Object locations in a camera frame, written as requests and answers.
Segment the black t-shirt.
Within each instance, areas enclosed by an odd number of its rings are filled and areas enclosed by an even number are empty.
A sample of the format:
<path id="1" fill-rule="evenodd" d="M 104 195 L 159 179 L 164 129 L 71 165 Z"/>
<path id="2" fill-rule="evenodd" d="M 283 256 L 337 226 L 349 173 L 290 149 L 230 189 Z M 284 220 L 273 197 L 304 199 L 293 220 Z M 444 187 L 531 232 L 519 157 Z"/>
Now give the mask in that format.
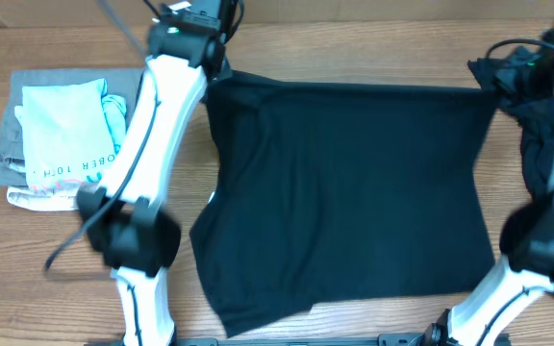
<path id="1" fill-rule="evenodd" d="M 470 291 L 494 256 L 473 166 L 496 109 L 478 88 L 210 86 L 219 157 L 191 228 L 226 334 L 317 303 Z"/>

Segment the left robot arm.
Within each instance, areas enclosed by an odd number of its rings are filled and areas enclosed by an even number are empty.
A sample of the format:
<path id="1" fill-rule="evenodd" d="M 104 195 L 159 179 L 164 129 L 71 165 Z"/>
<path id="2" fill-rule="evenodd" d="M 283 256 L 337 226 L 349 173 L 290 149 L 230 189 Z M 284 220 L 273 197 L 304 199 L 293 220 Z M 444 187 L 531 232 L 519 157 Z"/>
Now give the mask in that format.
<path id="1" fill-rule="evenodd" d="M 114 279 L 123 309 L 123 345 L 174 345 L 177 328 L 167 275 L 181 228 L 165 209 L 170 175 L 190 117 L 209 84 L 231 76 L 225 45 L 244 14 L 232 1 L 181 1 L 155 8 L 145 43 L 110 4 L 101 9 L 144 59 L 132 121 L 95 190 L 77 195 L 86 235 Z"/>

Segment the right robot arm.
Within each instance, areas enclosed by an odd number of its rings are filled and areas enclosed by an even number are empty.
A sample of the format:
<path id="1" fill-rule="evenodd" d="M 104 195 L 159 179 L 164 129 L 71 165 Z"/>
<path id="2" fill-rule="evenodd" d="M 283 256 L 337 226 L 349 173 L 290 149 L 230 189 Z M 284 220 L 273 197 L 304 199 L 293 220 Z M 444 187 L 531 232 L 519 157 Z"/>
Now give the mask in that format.
<path id="1" fill-rule="evenodd" d="M 554 27 L 541 38 L 513 38 L 515 50 L 490 54 L 469 66 L 482 87 L 492 87 L 504 105 L 554 100 Z M 525 309 L 554 293 L 554 155 L 546 192 L 506 221 L 501 257 L 459 305 L 445 310 L 412 345 L 507 345 L 503 330 Z"/>

